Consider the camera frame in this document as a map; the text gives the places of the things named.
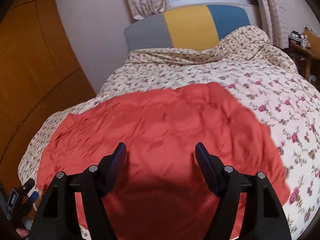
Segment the floral bedsheet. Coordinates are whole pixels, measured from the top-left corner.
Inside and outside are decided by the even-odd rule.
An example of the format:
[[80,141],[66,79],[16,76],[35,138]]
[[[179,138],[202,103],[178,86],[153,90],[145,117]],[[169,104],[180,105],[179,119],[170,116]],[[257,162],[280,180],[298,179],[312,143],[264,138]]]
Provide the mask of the floral bedsheet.
[[[67,114],[81,114],[124,93],[209,82],[224,86],[270,127],[291,191],[283,208],[292,239],[297,239],[320,206],[320,93],[255,26],[241,27],[215,48],[202,52],[166,48],[132,51],[96,98],[47,119],[20,162],[21,182],[36,180],[41,153]],[[82,233],[90,238],[85,228]]]

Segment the wooden wardrobe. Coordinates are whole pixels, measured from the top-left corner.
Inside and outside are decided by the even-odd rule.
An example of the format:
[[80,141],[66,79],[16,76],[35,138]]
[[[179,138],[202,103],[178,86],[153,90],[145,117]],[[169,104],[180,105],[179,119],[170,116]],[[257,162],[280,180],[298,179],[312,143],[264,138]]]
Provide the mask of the wooden wardrobe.
[[0,181],[20,186],[18,165],[53,113],[95,97],[55,0],[16,0],[0,23]]

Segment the red fabric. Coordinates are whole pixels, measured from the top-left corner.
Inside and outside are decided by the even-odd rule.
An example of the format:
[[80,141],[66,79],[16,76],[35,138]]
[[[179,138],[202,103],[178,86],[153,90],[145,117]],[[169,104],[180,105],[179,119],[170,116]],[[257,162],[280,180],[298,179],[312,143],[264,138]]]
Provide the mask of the red fabric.
[[[219,199],[195,159],[203,142],[225,165],[263,171],[284,204],[289,190],[269,128],[217,83],[125,94],[80,115],[68,115],[44,149],[37,186],[58,171],[79,173],[126,144],[128,155],[113,192],[104,199],[121,239],[203,239]],[[231,237],[239,234],[244,194]],[[78,217],[86,226],[81,197]]]

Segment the floral pattern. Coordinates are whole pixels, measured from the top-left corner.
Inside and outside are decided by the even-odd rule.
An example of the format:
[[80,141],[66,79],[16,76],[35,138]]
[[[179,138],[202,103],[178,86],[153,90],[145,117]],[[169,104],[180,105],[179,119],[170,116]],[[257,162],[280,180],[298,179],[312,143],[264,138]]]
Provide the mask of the floral pattern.
[[[255,26],[241,27],[215,48],[202,52],[167,48],[132,51],[96,98],[47,119],[20,162],[20,180],[36,179],[42,151],[67,114],[81,114],[125,93],[209,82],[224,86],[270,127],[291,190],[284,212],[292,239],[297,239],[320,206],[320,94]],[[82,232],[88,239],[88,230],[82,228]]]

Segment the silver screw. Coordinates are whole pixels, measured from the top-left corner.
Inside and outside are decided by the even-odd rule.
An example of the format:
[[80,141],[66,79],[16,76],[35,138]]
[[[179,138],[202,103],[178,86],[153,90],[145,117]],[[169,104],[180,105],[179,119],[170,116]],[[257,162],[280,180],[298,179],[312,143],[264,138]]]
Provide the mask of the silver screw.
[[91,171],[91,172],[95,172],[95,171],[97,171],[98,170],[98,166],[97,165],[91,165],[90,167],[89,167],[89,171]]
[[227,173],[233,172],[233,168],[232,168],[231,166],[225,166],[225,167],[224,167],[224,170],[225,170]]
[[58,179],[61,179],[63,176],[64,176],[64,173],[62,171],[59,171],[56,175]]
[[258,172],[258,177],[260,179],[264,179],[266,177],[266,175],[263,172],[260,171],[260,172]]

